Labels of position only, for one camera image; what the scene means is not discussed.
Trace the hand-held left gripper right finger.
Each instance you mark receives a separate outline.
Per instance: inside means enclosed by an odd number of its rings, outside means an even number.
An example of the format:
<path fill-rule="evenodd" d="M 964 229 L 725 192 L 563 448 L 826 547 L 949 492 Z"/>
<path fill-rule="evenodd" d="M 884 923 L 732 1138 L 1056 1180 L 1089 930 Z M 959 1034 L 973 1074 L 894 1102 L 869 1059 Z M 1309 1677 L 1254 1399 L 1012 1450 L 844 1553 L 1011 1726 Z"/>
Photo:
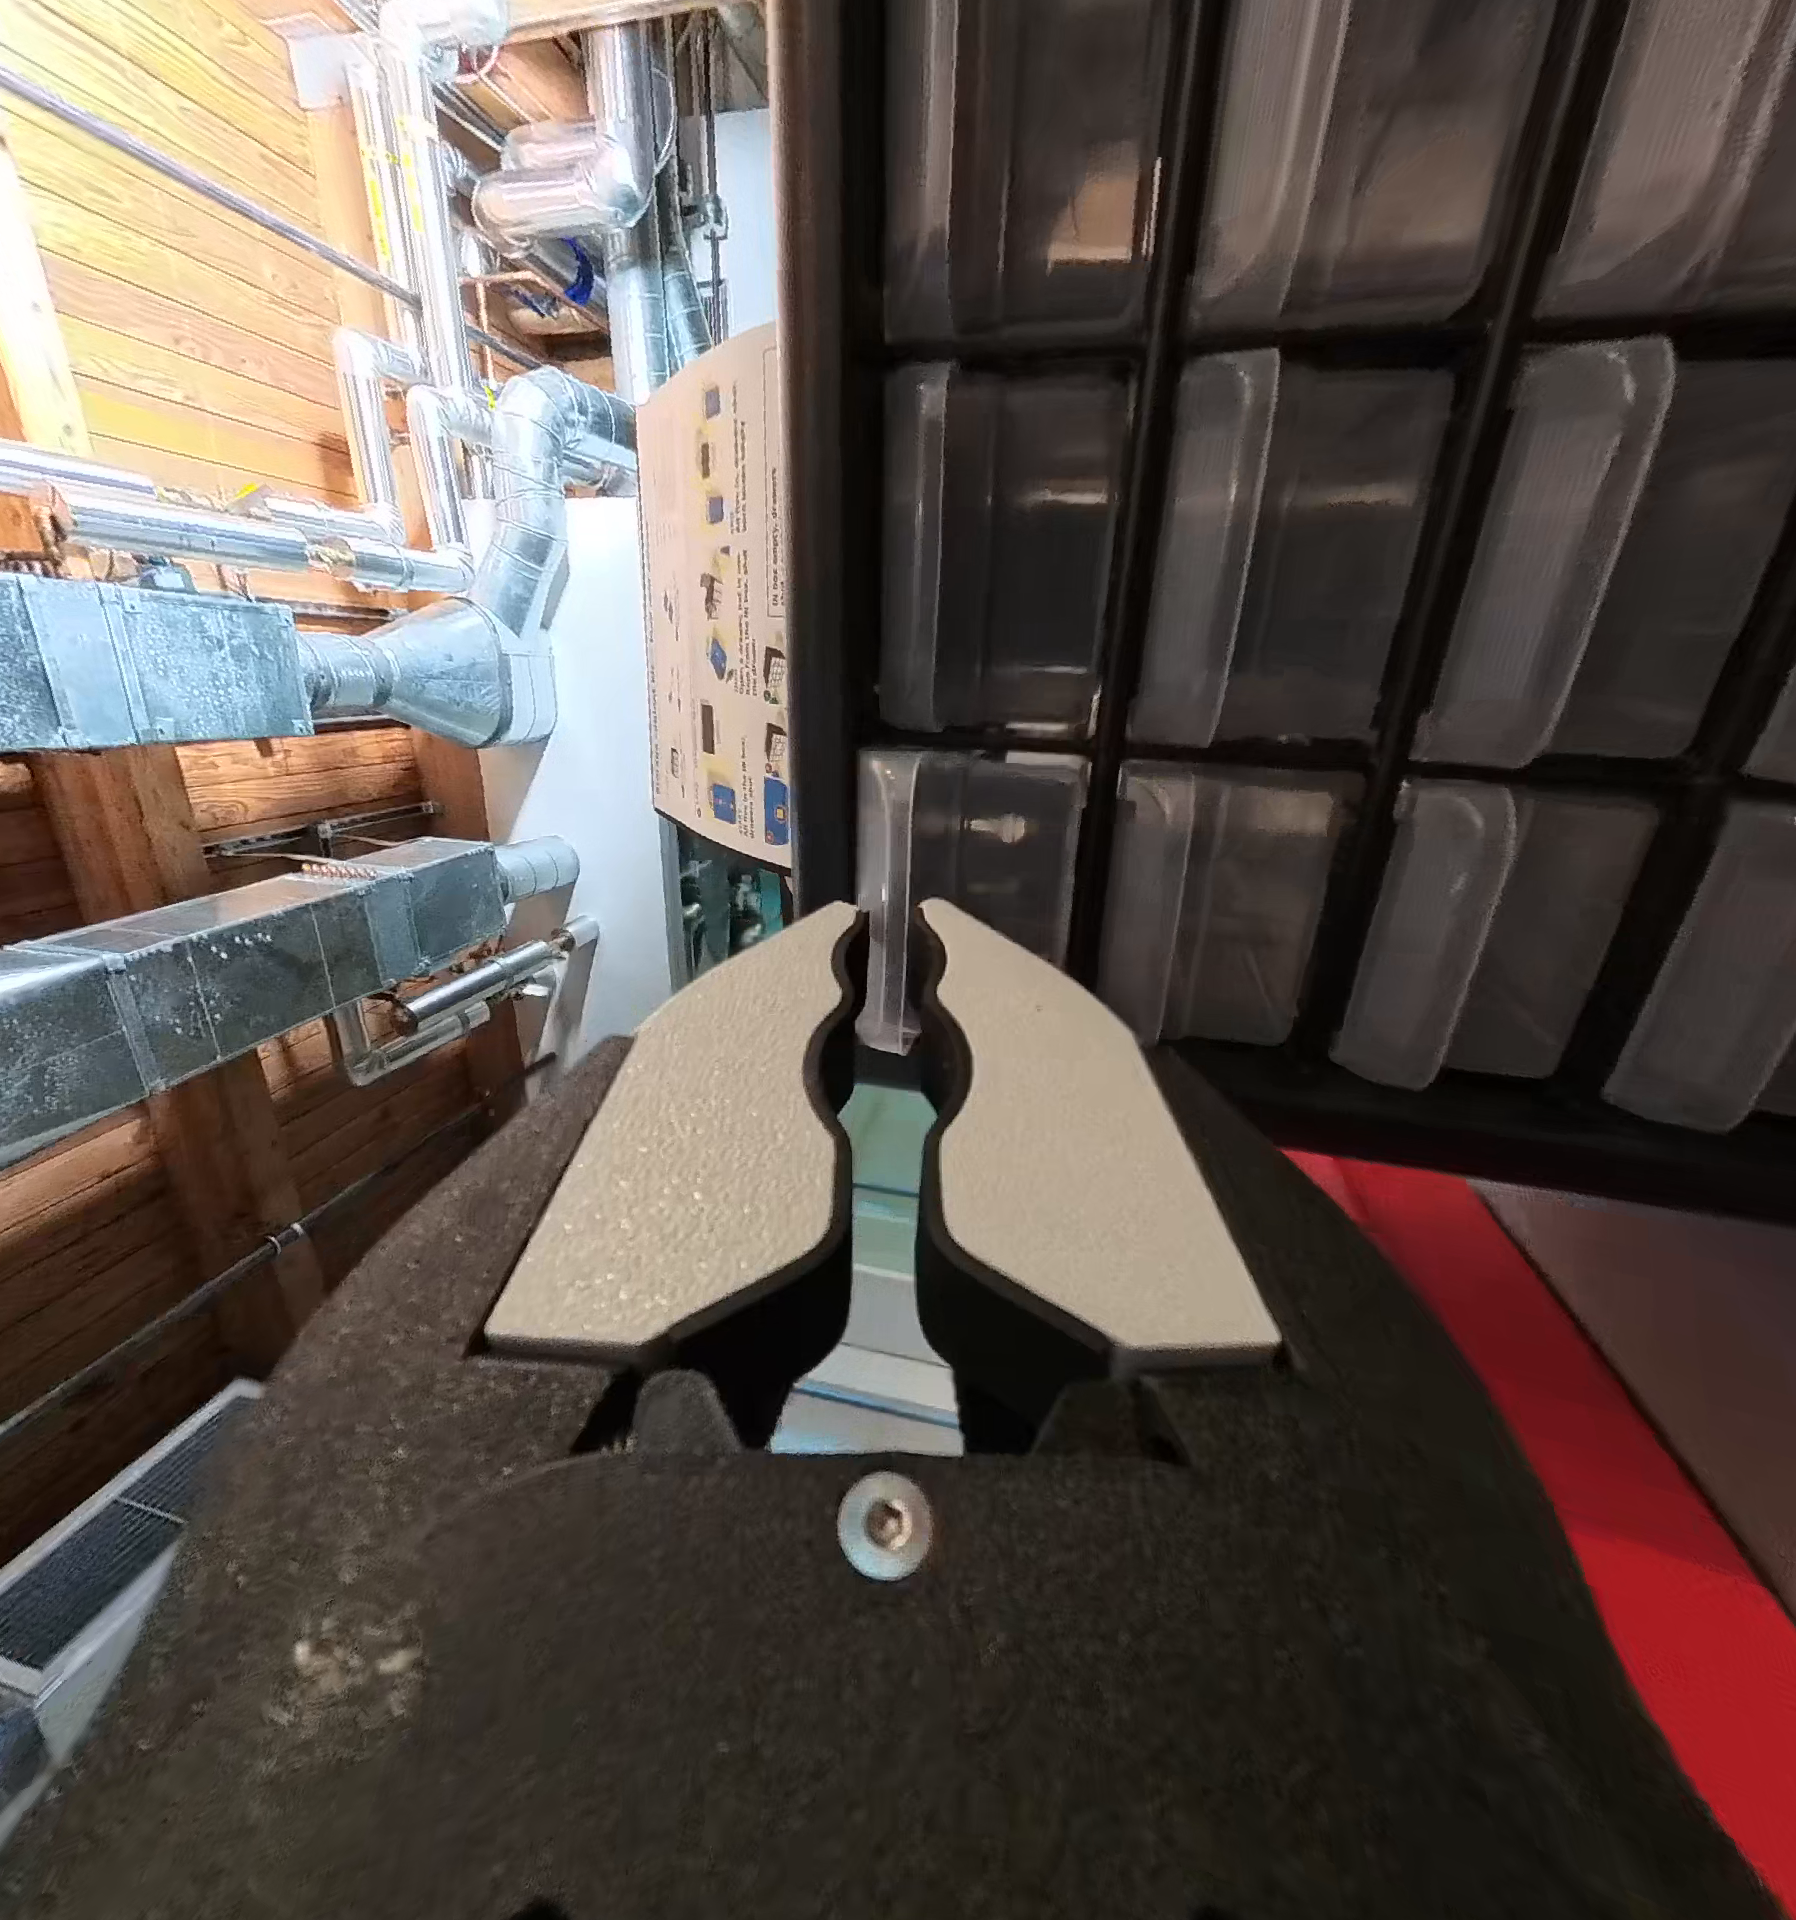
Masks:
<path fill-rule="evenodd" d="M 1110 1374 L 1275 1357 L 1276 1321 L 1126 1022 L 950 899 L 925 899 L 916 933 L 925 1254 Z"/>

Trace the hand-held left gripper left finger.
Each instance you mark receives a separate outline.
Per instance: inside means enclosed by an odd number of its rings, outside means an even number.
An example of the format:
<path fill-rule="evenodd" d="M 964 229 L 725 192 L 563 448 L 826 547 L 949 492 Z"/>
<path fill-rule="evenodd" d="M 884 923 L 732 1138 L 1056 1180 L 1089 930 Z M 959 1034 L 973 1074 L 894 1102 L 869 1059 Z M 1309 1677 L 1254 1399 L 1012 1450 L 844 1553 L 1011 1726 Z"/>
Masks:
<path fill-rule="evenodd" d="M 494 1307 L 497 1355 L 816 1367 L 853 1291 L 862 914 L 834 901 L 634 1034 Z"/>

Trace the clear plastic drawer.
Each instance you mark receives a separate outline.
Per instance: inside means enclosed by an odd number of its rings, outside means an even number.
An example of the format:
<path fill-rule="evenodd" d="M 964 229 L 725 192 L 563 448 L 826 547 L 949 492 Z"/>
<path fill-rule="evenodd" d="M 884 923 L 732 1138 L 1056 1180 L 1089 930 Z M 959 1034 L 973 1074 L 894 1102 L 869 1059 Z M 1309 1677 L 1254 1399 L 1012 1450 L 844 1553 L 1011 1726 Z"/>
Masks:
<path fill-rule="evenodd" d="M 916 1036 L 913 911 L 923 899 L 950 899 L 1046 962 L 1063 962 L 1086 783 L 1074 754 L 899 746 L 861 754 L 864 1045 L 902 1055 Z"/>

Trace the red plastic bin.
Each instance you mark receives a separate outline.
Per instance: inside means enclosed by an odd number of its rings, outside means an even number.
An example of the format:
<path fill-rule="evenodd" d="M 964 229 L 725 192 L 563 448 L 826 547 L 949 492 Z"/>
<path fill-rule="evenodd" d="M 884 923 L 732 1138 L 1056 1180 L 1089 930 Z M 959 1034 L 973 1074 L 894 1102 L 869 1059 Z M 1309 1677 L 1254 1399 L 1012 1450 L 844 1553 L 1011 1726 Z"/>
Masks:
<path fill-rule="evenodd" d="M 1796 1622 L 1459 1176 L 1308 1151 L 1291 1162 L 1401 1271 L 1485 1382 L 1645 1711 L 1796 1915 Z"/>

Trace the black drawer cabinet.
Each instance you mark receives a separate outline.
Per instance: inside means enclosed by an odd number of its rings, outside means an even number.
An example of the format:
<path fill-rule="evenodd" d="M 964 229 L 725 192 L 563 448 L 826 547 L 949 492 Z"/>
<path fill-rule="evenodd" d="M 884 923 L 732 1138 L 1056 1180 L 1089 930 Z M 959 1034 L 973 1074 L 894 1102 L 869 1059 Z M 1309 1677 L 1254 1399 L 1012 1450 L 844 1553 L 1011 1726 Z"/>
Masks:
<path fill-rule="evenodd" d="M 1086 743 L 1073 940 L 1056 963 L 1096 995 L 1110 803 L 1152 567 L 1136 534 L 1157 532 L 1162 408 L 1180 360 L 1171 279 L 1190 269 L 1198 241 L 1224 39 L 1224 3 L 1175 6 L 1183 70 L 1167 123 L 1152 287 L 1162 303 L 1139 328 L 1136 478 L 1123 492 L 1138 527 L 1118 534 L 1108 689 Z M 856 901 L 859 761 L 893 743 L 876 691 L 893 365 L 886 8 L 773 3 L 769 19 L 792 610 L 805 648 L 795 671 L 801 905 Z M 1620 19 L 1621 3 L 1559 3 L 1539 96 L 1559 127 L 1587 123 Z M 1796 334 L 1774 339 L 1796 348 Z M 1143 1045 L 1168 1083 L 1213 1088 L 1285 1146 L 1796 1225 L 1796 520 L 1709 710 L 1695 772 L 1671 799 L 1559 1083 L 1466 1078 L 1400 1092 L 1333 1067 L 1308 1028 L 1285 1050 Z"/>

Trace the printed instruction sheet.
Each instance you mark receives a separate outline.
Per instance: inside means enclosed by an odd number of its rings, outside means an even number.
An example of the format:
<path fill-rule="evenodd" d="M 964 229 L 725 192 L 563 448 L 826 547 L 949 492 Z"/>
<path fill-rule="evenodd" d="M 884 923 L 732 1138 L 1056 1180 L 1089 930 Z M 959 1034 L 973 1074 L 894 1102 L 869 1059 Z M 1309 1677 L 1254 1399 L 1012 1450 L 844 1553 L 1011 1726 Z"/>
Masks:
<path fill-rule="evenodd" d="M 636 411 L 651 797 L 790 873 L 790 565 L 775 323 L 691 362 Z"/>

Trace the white vent unit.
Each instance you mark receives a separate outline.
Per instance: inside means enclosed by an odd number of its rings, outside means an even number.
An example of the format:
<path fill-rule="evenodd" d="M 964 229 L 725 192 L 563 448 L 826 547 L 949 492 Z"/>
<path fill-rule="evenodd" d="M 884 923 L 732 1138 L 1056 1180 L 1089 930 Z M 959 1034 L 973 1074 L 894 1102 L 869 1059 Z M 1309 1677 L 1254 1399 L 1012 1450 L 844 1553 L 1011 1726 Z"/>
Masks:
<path fill-rule="evenodd" d="M 235 1380 L 0 1571 L 0 1848 L 86 1739 L 216 1443 L 260 1399 Z"/>

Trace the metal air duct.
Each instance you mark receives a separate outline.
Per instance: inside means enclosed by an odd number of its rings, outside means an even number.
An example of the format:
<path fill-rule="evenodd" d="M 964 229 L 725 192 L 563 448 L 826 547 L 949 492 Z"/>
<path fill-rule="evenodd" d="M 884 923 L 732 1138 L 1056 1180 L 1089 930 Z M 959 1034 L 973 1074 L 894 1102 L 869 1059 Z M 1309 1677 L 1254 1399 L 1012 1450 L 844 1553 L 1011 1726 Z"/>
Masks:
<path fill-rule="evenodd" d="M 549 642 L 458 599 L 303 633 L 275 602 L 0 572 L 0 757 L 303 737 L 330 717 L 524 746 L 556 712 Z"/>
<path fill-rule="evenodd" d="M 557 835 L 420 838 L 0 948 L 0 1171 L 497 940 L 581 875 Z"/>

